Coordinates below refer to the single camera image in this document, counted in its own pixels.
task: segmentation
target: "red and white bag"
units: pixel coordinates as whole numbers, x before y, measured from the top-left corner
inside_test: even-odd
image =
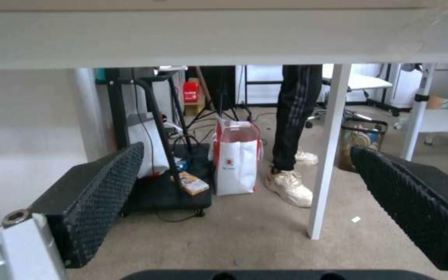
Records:
[[[208,155],[215,165],[215,193],[253,193],[261,153],[260,129],[255,124],[218,119]]]

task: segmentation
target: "white sneaker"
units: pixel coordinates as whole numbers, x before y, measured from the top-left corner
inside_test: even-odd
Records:
[[[319,159],[317,155],[303,151],[302,148],[298,147],[297,153],[295,154],[295,161],[303,165],[316,165]]]
[[[265,187],[294,206],[311,207],[312,192],[302,184],[301,175],[296,171],[269,173]]]

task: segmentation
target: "trash bin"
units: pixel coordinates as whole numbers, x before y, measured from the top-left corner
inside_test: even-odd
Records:
[[[379,151],[388,130],[388,123],[375,119],[349,117],[341,125],[338,145],[338,168],[355,172],[350,159],[350,148],[355,145],[370,147]]]

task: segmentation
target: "floor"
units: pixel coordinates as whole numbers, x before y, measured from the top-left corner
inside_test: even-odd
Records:
[[[397,118],[365,106],[350,109],[391,124],[382,149],[399,154],[403,131],[393,129]],[[308,239],[309,210],[286,204],[263,187],[262,179],[272,158],[275,109],[253,108],[253,112],[255,116],[272,113],[257,120],[267,145],[255,193],[214,197],[204,218],[181,223],[163,222],[151,213],[119,219],[96,257],[81,269],[68,270],[70,279],[119,279],[148,269],[403,269],[448,279],[448,272],[437,270],[378,206],[359,175],[337,168],[321,239]],[[209,129],[198,129],[197,138]],[[316,152],[322,132],[320,121],[305,129],[302,148]],[[423,145],[421,135],[414,160],[448,173],[448,135],[438,135],[432,147]],[[299,167],[298,171],[304,184],[312,188],[316,167]],[[173,219],[188,215],[162,214]],[[355,216],[361,218],[357,223],[351,221]]]

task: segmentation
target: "white bag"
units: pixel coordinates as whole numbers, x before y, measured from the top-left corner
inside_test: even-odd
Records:
[[[167,161],[167,156],[165,155],[165,150],[160,135],[158,134],[155,121],[153,119],[145,121],[144,126],[146,126],[146,130],[148,130],[150,137],[146,134],[146,130],[141,123],[129,126],[128,128],[130,143],[133,144],[141,141],[144,144],[143,162],[141,163],[141,167],[139,167],[139,172],[137,174],[138,178],[162,174],[169,170],[169,161]],[[151,142],[153,142],[154,155],[151,154],[150,138]]]
[[[261,153],[260,130],[250,122],[219,119],[213,156],[217,195],[253,193]]]

